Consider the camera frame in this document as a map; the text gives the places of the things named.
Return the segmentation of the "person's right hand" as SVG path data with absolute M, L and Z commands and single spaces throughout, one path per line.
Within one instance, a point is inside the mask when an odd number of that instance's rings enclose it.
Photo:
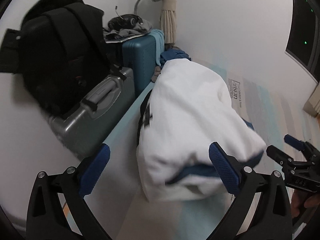
M 291 216 L 296 218 L 300 213 L 300 207 L 304 206 L 306 209 L 319 206 L 319 194 L 308 197 L 308 194 L 303 191 L 294 190 L 291 198 Z

